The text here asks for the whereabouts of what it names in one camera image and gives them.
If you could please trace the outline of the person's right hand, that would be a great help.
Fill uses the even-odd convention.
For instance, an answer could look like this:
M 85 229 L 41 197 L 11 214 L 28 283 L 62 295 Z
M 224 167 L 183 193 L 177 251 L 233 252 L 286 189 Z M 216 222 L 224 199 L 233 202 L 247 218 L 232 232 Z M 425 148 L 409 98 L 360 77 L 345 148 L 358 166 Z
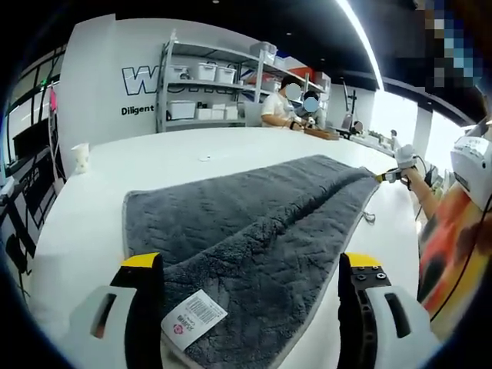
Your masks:
M 401 183 L 407 187 L 409 191 L 413 191 L 414 187 L 421 180 L 420 173 L 415 167 L 406 168 L 401 172 Z

